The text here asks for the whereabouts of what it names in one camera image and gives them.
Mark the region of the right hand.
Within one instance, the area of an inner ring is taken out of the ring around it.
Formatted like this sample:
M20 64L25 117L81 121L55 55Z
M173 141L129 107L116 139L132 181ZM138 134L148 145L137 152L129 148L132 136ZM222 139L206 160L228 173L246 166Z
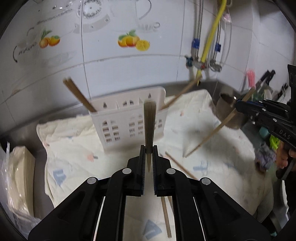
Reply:
M295 150L290 149L289 151L285 150L284 142L280 141L280 145L276 151L276 165L278 168L283 169L288 165L288 157L295 159Z

